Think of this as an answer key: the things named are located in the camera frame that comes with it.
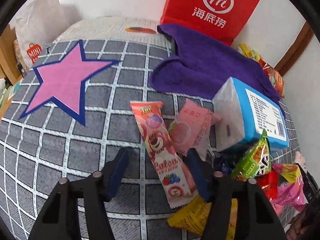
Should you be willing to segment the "red snack packet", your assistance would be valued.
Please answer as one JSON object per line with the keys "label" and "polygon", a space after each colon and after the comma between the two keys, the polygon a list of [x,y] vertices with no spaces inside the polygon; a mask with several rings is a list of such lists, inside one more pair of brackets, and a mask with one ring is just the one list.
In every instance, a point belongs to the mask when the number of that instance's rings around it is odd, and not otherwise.
{"label": "red snack packet", "polygon": [[256,180],[269,200],[277,198],[278,174],[275,170],[271,170],[268,174],[257,177]]}

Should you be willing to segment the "yellow snack packet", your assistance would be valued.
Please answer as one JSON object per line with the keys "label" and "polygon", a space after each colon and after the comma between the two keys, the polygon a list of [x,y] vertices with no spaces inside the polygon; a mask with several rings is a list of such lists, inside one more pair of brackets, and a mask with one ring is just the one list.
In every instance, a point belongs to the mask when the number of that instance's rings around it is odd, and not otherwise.
{"label": "yellow snack packet", "polygon": [[[211,206],[211,203],[205,202],[198,195],[190,203],[170,216],[167,219],[167,223],[172,228],[187,230],[190,233],[202,236]],[[238,200],[233,198],[226,239],[234,239],[235,237],[237,212]]]}

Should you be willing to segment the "green triangular snack packet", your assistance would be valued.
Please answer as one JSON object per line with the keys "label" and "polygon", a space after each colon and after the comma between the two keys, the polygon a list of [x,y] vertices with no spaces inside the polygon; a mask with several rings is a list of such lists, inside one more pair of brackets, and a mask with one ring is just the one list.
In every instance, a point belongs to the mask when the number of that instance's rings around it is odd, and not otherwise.
{"label": "green triangular snack packet", "polygon": [[246,181],[271,172],[270,145],[264,129],[260,139],[242,156],[231,173],[231,178]]}

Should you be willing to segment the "pink magenta snack packet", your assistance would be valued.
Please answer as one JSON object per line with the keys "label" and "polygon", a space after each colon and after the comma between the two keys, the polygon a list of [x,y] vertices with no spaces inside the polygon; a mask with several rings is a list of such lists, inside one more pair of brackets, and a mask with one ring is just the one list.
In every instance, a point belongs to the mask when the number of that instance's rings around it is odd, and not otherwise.
{"label": "pink magenta snack packet", "polygon": [[283,179],[277,186],[277,197],[270,202],[279,216],[286,206],[294,207],[298,212],[304,209],[303,176],[297,164],[272,164],[273,170]]}

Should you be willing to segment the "pink long strawberry snack bar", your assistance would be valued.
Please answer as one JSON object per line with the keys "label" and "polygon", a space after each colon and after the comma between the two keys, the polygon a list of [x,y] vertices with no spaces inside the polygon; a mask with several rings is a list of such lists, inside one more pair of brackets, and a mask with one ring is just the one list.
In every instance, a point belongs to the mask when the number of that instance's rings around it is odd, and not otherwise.
{"label": "pink long strawberry snack bar", "polygon": [[164,123],[160,101],[131,101],[146,151],[165,191],[169,206],[184,206],[197,196],[191,172],[176,153]]}

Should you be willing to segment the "pink peach snack packet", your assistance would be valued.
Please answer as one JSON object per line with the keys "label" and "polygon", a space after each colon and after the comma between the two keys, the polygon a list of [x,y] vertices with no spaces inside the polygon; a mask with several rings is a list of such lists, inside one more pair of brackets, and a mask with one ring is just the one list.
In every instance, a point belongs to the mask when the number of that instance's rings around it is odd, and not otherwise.
{"label": "pink peach snack packet", "polygon": [[183,108],[170,124],[170,139],[176,152],[186,156],[195,148],[202,160],[206,159],[211,127],[222,120],[222,115],[214,113],[187,99]]}

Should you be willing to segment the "dark blue snack packet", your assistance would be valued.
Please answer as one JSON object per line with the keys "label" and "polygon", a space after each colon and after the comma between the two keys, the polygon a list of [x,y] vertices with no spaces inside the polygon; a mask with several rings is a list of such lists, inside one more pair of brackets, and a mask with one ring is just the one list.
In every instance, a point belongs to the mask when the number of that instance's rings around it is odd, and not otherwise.
{"label": "dark blue snack packet", "polygon": [[225,175],[231,175],[235,168],[235,158],[233,155],[219,155],[214,159],[214,170]]}

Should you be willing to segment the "grey checkered bed sheet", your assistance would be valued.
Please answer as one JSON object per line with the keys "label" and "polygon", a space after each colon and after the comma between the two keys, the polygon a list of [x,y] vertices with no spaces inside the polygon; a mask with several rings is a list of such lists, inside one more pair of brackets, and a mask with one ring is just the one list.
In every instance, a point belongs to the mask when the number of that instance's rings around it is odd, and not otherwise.
{"label": "grey checkered bed sheet", "polygon": [[84,125],[53,103],[28,116],[23,112],[39,82],[34,72],[22,80],[1,120],[1,219],[16,239],[27,239],[57,181],[80,180],[111,161],[121,147],[133,152],[117,195],[105,204],[116,239],[195,239],[173,229],[173,213],[142,142],[130,101],[161,101],[166,125],[190,99],[213,109],[194,92],[159,93],[153,70],[170,56],[167,41],[157,45],[125,40],[84,40],[85,55],[119,64],[85,84]]}

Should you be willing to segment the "orange chips bag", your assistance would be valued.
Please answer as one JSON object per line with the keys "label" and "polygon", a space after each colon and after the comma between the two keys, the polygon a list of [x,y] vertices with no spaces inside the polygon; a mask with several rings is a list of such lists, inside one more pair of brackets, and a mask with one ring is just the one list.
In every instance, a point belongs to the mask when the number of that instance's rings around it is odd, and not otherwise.
{"label": "orange chips bag", "polygon": [[259,60],[259,64],[261,65],[264,73],[268,76],[268,79],[271,85],[274,87],[276,92],[281,98],[285,98],[284,94],[284,80],[282,76],[268,63],[266,63],[263,59]]}

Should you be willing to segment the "purple towel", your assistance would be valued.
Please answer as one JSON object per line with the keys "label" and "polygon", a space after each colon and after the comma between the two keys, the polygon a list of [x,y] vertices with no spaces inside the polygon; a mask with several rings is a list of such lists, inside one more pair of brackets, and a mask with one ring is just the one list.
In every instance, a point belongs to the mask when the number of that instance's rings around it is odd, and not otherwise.
{"label": "purple towel", "polygon": [[280,97],[260,64],[207,35],[178,24],[161,24],[159,33],[176,43],[175,52],[151,73],[158,92],[212,99],[229,77],[234,77],[278,103]]}

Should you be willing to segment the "wooden chair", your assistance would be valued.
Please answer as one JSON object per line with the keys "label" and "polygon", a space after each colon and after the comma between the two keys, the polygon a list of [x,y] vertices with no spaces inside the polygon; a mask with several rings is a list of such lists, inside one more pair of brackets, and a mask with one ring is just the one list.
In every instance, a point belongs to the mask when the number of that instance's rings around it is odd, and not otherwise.
{"label": "wooden chair", "polygon": [[21,73],[17,68],[14,50],[15,40],[15,29],[11,29],[10,25],[7,25],[0,38],[1,78],[8,78],[13,85],[22,78]]}

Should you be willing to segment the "yellow chips bag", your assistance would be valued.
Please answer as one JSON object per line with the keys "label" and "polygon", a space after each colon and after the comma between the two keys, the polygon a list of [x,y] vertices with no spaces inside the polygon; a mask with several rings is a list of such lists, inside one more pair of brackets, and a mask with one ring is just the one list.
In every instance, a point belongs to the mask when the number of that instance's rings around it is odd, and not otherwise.
{"label": "yellow chips bag", "polygon": [[262,57],[260,56],[260,54],[258,52],[253,50],[250,46],[246,45],[245,43],[239,44],[237,46],[236,50],[240,54],[244,55],[245,57],[247,57],[249,59],[253,59],[254,61],[259,62],[259,60],[262,59]]}

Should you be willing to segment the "white patterned pillow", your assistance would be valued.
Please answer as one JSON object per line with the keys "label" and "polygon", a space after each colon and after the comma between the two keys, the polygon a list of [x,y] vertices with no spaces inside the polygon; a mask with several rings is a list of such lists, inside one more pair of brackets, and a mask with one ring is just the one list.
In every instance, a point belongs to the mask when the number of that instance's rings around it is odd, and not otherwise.
{"label": "white patterned pillow", "polygon": [[164,47],[170,43],[157,32],[158,21],[144,18],[105,16],[81,20],[61,33],[56,42],[71,40],[124,40]]}

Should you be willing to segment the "white Miniso paper bag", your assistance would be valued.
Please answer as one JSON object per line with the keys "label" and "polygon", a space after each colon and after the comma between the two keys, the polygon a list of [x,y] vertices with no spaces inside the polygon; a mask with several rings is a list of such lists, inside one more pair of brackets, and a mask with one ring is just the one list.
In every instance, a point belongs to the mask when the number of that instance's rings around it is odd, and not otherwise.
{"label": "white Miniso paper bag", "polygon": [[27,67],[32,67],[46,44],[69,27],[59,0],[34,0],[16,18],[16,37]]}

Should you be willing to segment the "brown wooden door frame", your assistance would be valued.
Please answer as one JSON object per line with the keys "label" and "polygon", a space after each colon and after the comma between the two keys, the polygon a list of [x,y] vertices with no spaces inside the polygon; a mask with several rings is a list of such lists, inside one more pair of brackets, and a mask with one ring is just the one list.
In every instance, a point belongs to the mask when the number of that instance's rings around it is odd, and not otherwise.
{"label": "brown wooden door frame", "polygon": [[313,35],[314,32],[310,25],[308,22],[305,22],[291,47],[275,66],[275,70],[278,71],[281,76],[284,76],[296,63],[309,45]]}

